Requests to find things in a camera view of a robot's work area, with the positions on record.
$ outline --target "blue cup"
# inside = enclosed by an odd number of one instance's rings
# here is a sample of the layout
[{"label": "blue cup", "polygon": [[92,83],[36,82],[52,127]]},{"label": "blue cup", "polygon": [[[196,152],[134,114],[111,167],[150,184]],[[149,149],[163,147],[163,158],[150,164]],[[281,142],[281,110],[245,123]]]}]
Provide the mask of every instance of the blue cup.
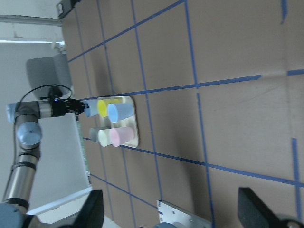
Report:
[{"label": "blue cup", "polygon": [[108,117],[112,123],[124,120],[134,115],[133,106],[131,104],[109,104]]},{"label": "blue cup", "polygon": [[97,109],[98,100],[87,100],[83,102],[88,105],[88,108],[85,108],[85,114],[87,117],[91,117],[98,114],[98,109]]}]

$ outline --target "plastic cup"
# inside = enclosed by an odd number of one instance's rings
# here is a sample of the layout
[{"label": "plastic cup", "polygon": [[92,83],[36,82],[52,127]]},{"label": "plastic cup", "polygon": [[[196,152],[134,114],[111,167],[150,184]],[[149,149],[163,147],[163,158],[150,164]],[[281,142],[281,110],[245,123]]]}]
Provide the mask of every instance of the plastic cup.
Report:
[{"label": "plastic cup", "polygon": [[120,146],[135,137],[131,127],[118,127],[110,129],[110,140],[113,146]]},{"label": "plastic cup", "polygon": [[98,141],[101,146],[105,147],[112,144],[109,134],[110,134],[110,129],[104,129],[98,132]]},{"label": "plastic cup", "polygon": [[85,108],[85,114],[87,117],[91,117],[98,114],[97,102],[98,100],[84,101],[84,103],[89,106],[88,108]]},{"label": "plastic cup", "polygon": [[98,142],[98,132],[101,130],[109,129],[109,127],[93,127],[90,128],[90,138],[94,143]]},{"label": "plastic cup", "polygon": [[109,104],[108,117],[112,123],[126,119],[134,115],[133,106],[131,104]]},{"label": "plastic cup", "polygon": [[99,100],[97,103],[97,109],[102,117],[108,116],[108,111],[107,107],[109,104],[117,104],[120,103],[121,101],[118,99],[104,99],[104,100]]}]

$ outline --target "metal bracket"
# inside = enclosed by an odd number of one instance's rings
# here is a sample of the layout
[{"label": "metal bracket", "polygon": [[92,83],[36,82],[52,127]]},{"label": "metal bracket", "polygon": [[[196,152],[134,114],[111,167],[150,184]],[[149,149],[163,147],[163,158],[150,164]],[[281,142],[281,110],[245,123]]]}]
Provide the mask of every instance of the metal bracket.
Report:
[{"label": "metal bracket", "polygon": [[157,201],[160,222],[170,223],[176,228],[211,228],[211,222],[166,201]]}]

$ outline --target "white tray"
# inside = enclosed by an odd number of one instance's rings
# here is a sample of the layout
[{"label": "white tray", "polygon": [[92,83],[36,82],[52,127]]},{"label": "white tray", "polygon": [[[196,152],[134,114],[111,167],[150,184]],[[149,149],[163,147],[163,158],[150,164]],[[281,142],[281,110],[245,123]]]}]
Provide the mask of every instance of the white tray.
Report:
[{"label": "white tray", "polygon": [[127,103],[127,104],[131,104],[133,106],[134,115],[130,116],[124,120],[120,120],[117,123],[112,123],[107,116],[106,117],[100,116],[100,126],[101,127],[110,127],[110,128],[117,128],[117,127],[133,128],[135,137],[132,140],[124,143],[123,145],[136,148],[139,143],[139,138],[138,138],[137,123],[136,123],[135,105],[134,105],[133,99],[130,96],[108,96],[108,97],[98,98],[98,100],[105,100],[105,99],[119,99],[121,101],[121,103]]}]

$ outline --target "floor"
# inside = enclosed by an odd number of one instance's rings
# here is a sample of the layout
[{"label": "floor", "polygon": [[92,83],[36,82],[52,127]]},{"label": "floor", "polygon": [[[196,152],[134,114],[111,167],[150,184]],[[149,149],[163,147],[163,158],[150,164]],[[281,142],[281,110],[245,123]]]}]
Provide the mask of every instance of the floor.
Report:
[{"label": "floor", "polygon": [[304,216],[304,1],[82,0],[63,21],[78,99],[130,95],[140,144],[101,148],[80,121],[93,187],[123,228],[163,199],[242,227],[239,187]]}]

